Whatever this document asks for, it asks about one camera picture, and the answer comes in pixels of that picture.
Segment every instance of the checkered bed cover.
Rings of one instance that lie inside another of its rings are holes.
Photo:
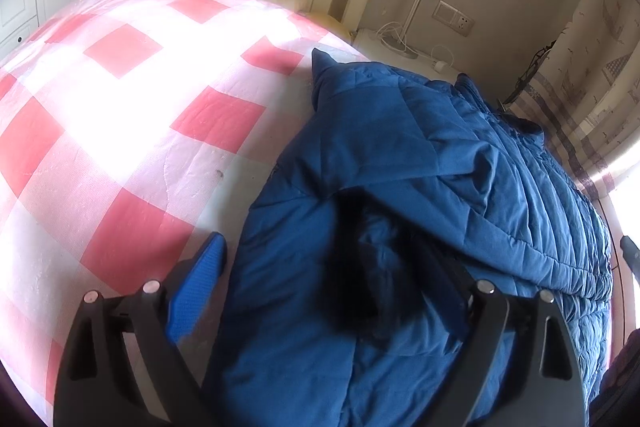
[[[315,47],[365,60],[257,0],[79,0],[0,62],[0,359],[47,424],[86,291],[162,279],[214,230],[233,260]]]

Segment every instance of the wall socket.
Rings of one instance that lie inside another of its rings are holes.
[[[459,9],[454,8],[451,4],[440,1],[433,12],[433,18],[447,25],[453,31],[458,32],[463,37],[469,35],[471,28],[476,23],[468,15],[463,14]]]

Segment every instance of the metal pin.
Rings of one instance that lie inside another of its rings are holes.
[[[556,300],[553,293],[549,290],[542,290],[540,292],[540,298],[548,304],[553,304],[553,301]]]
[[[93,304],[95,301],[98,300],[99,296],[100,294],[96,290],[91,290],[84,294],[83,300],[87,304]]]
[[[155,279],[151,279],[150,281],[145,282],[145,285],[142,286],[142,291],[144,293],[156,293],[160,289],[160,282]]]
[[[476,283],[476,287],[478,288],[478,290],[480,290],[482,293],[485,293],[487,295],[491,295],[493,292],[495,292],[495,286],[494,283],[492,283],[491,281],[488,281],[486,279],[481,279]]]

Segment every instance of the curtain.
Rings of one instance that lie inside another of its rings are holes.
[[[510,106],[591,200],[640,166],[640,0],[580,0]]]

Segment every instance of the yellow object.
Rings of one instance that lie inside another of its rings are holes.
[[[330,15],[326,13],[320,12],[311,12],[305,14],[305,17],[309,19],[311,22],[315,22],[321,28],[324,28],[327,31],[330,31],[332,34],[340,37],[343,41],[348,44],[353,43],[353,36],[347,29],[347,26],[342,24],[340,21],[334,19]]]

